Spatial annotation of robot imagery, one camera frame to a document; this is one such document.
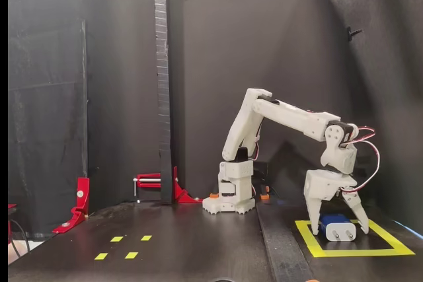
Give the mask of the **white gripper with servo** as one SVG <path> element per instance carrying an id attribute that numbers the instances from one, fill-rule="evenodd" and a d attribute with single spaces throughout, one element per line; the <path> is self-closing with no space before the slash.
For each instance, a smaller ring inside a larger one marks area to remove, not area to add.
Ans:
<path id="1" fill-rule="evenodd" d="M 304 196 L 313 235 L 319 233 L 322 200 L 330 201 L 339 188 L 354 187 L 357 182 L 349 175 L 329 170 L 308 170 L 305 177 Z M 342 192 L 342 198 L 355 214 L 364 233 L 369 232 L 369 219 L 357 192 Z"/>

